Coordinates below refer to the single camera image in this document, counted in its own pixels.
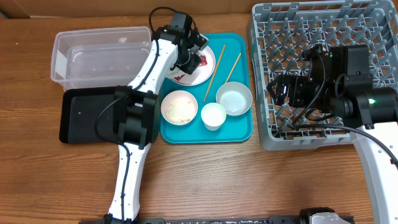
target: plastic container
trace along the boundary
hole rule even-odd
[[[52,52],[51,79],[65,91],[128,85],[151,47],[148,27],[60,32]]]
[[[249,52],[256,82],[256,113],[261,146],[269,151],[315,149],[350,144],[340,129],[294,130],[302,108],[277,106],[266,86],[280,74],[308,74],[299,59],[314,44],[366,44],[373,86],[397,90],[398,17],[392,1],[347,0],[264,3],[253,6],[248,25]],[[324,114],[312,114],[316,118]],[[301,124],[312,123],[304,119]],[[318,122],[342,125],[339,117]]]

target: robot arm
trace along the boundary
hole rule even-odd
[[[114,132],[124,146],[119,146],[118,177],[105,224],[131,223],[138,217],[144,161],[159,133],[157,94],[170,69],[178,67],[192,74],[201,63],[197,53],[208,45],[208,39],[196,27],[191,29],[192,22],[189,15],[176,12],[172,25],[158,28],[141,71],[127,87],[121,86],[115,93],[115,98],[126,96],[115,104],[113,113]]]
[[[151,91],[158,94],[160,86],[162,85],[164,78],[170,71],[170,68],[174,65],[177,60],[178,52],[177,46],[172,44],[171,41],[159,39],[159,54],[156,61],[156,65],[150,72],[146,83],[143,84],[138,91],[147,93]],[[137,77],[129,84],[133,88],[138,86],[142,79],[149,71],[151,65],[154,63],[155,56],[157,53],[156,42],[152,42],[152,48],[150,54],[147,57],[141,71]],[[139,187],[141,184],[142,171],[144,169],[144,161],[151,143],[146,144],[143,149],[139,149],[138,144],[124,143],[129,149],[130,160],[129,168],[127,172],[126,184],[124,186],[124,217],[125,219],[134,220],[139,213]],[[123,188],[123,180],[127,167],[127,155],[126,150],[122,146],[119,146],[119,169],[118,178],[116,180],[116,187],[114,191],[113,201],[109,208],[109,214],[112,214],[113,218],[122,219],[121,215],[121,192]]]
[[[346,127],[370,134],[391,151],[391,154],[388,154],[373,140],[350,132],[351,140],[363,165],[374,223],[396,223],[398,222],[398,164],[396,164],[398,94],[389,87],[373,89],[373,75],[369,72],[368,55],[367,45],[331,47],[329,52],[321,45],[316,45],[302,54],[304,60],[312,61],[308,77],[279,75],[267,86],[267,90],[277,105],[283,105],[285,97],[288,96],[289,106],[314,108],[322,113],[339,116],[343,118]],[[343,126],[333,127],[328,123],[319,123],[320,120],[317,122],[317,124],[298,126],[293,122],[292,126],[344,129]],[[327,217],[332,216],[325,215],[324,212],[324,210],[307,212],[306,215],[300,215],[298,223],[331,223]],[[344,220],[340,221],[332,223],[346,223]]]

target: plate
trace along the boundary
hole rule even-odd
[[[216,57],[209,46],[205,47],[200,54],[202,62],[192,73],[192,75],[188,75],[180,69],[175,68],[174,71],[171,71],[168,74],[170,79],[173,82],[183,86],[195,86],[205,82],[208,78],[210,78],[216,67]]]

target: bowl of rice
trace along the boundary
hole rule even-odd
[[[186,125],[197,115],[198,102],[187,91],[173,91],[163,99],[160,112],[163,118],[170,124]]]

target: white cup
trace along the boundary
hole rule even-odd
[[[200,112],[205,127],[210,131],[216,131],[221,127],[226,119],[226,111],[218,103],[208,103]]]

